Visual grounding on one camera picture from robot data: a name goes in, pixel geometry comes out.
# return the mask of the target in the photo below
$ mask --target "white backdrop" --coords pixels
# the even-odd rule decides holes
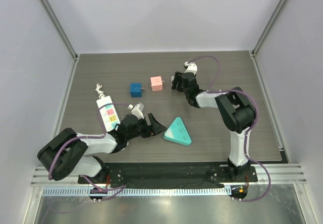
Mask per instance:
[[[39,0],[0,0],[0,223],[22,223],[72,57]]]
[[[253,49],[279,0],[49,0],[77,53]]]
[[[288,156],[301,164],[321,218],[322,4],[323,0],[289,0],[258,53]]]

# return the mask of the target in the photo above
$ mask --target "yellow square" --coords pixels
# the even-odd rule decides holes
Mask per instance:
[[[115,122],[117,120],[116,116],[110,116],[109,117],[110,122]]]

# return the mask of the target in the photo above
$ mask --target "blue box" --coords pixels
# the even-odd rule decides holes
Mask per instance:
[[[132,98],[141,97],[141,83],[130,84],[130,95]]]

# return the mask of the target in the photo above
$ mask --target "white rope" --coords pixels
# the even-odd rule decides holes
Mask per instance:
[[[97,94],[99,95],[99,99],[102,99],[105,97],[104,92],[102,90],[100,90],[102,88],[101,84],[96,84],[96,89],[95,91],[97,92]]]

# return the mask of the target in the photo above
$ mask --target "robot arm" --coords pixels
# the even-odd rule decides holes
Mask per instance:
[[[250,131],[247,136],[246,132],[255,120],[255,108],[246,96],[237,92],[210,93],[201,90],[196,81],[196,72],[197,68],[195,72],[176,72],[172,81],[172,89],[184,92],[188,103],[193,107],[219,109],[231,136],[231,151],[228,158],[229,173],[234,180],[242,179],[251,164],[244,153],[244,139],[247,137],[248,154]]]
[[[84,135],[76,133],[71,128],[66,128],[53,138],[38,153],[37,158],[49,171],[59,149],[70,139],[74,140],[59,156],[52,178],[62,180],[69,175],[86,175],[93,182],[102,182],[107,176],[107,166],[96,156],[97,153],[115,153],[123,150],[128,141],[135,137],[147,138],[158,135],[166,130],[152,115],[148,114],[151,125],[149,126],[142,114],[143,105],[136,105],[131,114],[108,132],[104,138],[101,135]]]

